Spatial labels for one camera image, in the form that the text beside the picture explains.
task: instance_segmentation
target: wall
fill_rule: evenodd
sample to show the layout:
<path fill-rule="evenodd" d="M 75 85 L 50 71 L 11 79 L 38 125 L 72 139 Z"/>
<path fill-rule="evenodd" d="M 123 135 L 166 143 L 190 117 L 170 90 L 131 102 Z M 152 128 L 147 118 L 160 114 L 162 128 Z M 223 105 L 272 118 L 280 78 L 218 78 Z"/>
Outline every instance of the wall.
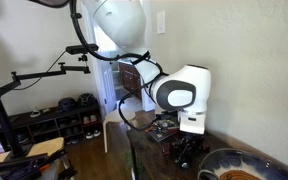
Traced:
<path fill-rule="evenodd" d="M 77 44 L 80 43 L 68 6 L 51 9 L 28 1 L 0 0 L 0 87 L 11 82 L 12 71 L 18 74 L 46 71 L 66 46 Z M 77 61 L 78 57 L 66 53 L 59 62 L 83 66 Z M 34 81 L 23 81 L 21 87 Z M 93 74 L 68 72 L 64 76 L 43 78 L 27 90 L 12 91 L 4 95 L 2 101 L 11 115 L 31 111 L 33 106 L 39 109 L 56 106 L 61 98 L 77 98 L 85 92 L 97 96 Z"/>
<path fill-rule="evenodd" d="M 288 0 L 151 4 L 152 57 L 167 73 L 211 70 L 206 128 L 288 166 Z M 166 34 L 157 35 L 162 10 Z"/>

